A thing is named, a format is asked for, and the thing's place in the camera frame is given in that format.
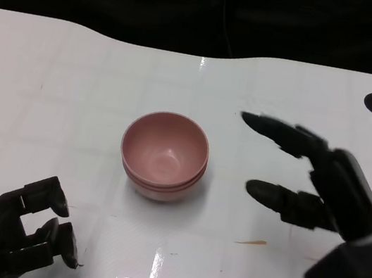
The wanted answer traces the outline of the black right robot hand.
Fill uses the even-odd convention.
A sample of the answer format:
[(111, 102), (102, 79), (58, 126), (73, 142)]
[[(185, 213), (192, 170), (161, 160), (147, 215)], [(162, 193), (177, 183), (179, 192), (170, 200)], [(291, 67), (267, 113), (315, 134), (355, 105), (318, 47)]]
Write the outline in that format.
[(242, 113), (255, 132), (274, 141), (295, 158), (307, 157), (316, 194), (293, 192), (259, 179), (245, 184), (258, 203), (280, 215), (285, 223), (338, 233), (345, 241), (372, 235), (372, 190), (359, 162), (348, 150), (331, 149), (328, 142), (301, 125), (289, 125), (265, 115)]

